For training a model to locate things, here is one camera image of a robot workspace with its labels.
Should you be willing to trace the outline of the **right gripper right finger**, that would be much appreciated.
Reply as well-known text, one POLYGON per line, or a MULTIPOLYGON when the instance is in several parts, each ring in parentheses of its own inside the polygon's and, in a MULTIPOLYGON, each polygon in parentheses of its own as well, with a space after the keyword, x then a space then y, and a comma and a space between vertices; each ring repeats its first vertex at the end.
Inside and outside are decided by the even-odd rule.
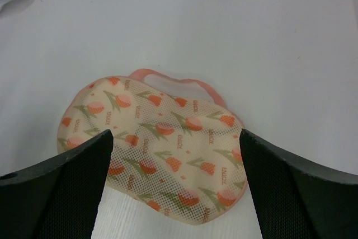
POLYGON ((263 238, 357 238, 357 175, 244 129, 241 155, 263 238))

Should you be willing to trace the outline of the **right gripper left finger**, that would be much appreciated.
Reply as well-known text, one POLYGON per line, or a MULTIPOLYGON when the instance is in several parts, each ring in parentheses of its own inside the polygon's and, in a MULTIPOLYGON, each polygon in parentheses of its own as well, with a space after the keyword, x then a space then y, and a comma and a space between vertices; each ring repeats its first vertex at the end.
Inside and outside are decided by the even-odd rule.
POLYGON ((1 238, 91 238, 113 142, 106 130, 1 176, 1 238))

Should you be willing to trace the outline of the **floral mesh laundry bag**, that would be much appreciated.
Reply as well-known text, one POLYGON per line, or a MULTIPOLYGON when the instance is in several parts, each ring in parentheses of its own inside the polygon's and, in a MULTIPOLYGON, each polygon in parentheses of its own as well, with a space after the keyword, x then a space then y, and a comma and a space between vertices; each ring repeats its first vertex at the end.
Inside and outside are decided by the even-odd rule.
POLYGON ((79 91, 59 125, 58 152, 110 130, 109 187, 183 223, 212 221, 247 187, 243 124, 206 83, 198 85, 208 101, 158 90, 145 82, 151 74, 105 77, 79 91))

